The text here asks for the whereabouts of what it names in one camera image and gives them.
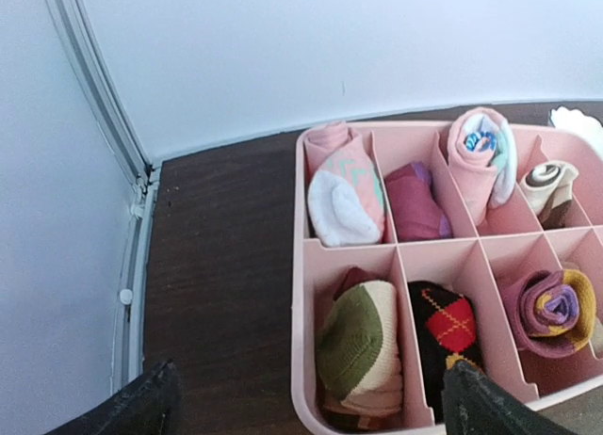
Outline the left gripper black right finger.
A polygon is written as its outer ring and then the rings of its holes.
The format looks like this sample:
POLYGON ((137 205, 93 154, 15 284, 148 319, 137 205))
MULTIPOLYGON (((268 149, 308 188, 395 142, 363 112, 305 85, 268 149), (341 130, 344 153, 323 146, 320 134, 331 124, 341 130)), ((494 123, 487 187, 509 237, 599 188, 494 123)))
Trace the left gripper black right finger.
POLYGON ((500 388, 469 362, 444 374, 443 418, 450 435, 572 435, 500 388))

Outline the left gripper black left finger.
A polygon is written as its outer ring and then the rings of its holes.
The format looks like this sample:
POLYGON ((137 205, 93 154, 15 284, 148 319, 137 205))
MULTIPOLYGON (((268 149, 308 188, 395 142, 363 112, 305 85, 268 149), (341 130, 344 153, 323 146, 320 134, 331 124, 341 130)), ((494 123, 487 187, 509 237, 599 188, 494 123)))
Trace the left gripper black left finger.
POLYGON ((172 360, 156 363, 96 408, 53 429, 55 435, 177 434, 181 388, 172 360))

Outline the cream sock brown trim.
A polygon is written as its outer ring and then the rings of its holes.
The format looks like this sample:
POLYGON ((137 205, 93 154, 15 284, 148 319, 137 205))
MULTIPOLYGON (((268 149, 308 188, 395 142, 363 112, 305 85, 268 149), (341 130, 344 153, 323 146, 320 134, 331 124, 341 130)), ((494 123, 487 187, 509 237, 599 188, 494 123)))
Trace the cream sock brown trim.
POLYGON ((541 163, 522 177, 519 186, 544 230, 564 227, 578 177, 574 165, 559 160, 541 163))

